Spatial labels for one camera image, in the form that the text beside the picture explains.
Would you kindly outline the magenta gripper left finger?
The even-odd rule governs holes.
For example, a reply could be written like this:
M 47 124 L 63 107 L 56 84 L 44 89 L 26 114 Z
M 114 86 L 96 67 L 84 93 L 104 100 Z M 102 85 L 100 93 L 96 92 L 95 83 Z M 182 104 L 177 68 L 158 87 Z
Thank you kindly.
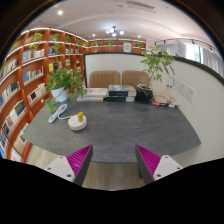
M 92 155 L 93 146 L 89 145 L 69 156 L 60 155 L 47 165 L 45 170 L 81 186 L 84 182 Z

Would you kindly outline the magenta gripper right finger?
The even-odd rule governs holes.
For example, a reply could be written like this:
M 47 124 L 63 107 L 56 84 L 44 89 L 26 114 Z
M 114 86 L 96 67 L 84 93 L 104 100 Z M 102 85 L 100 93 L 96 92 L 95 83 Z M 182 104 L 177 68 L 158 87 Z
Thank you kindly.
M 182 169 L 182 166 L 169 155 L 159 156 L 140 145 L 135 146 L 135 155 L 140 177 L 145 184 L 152 183 Z

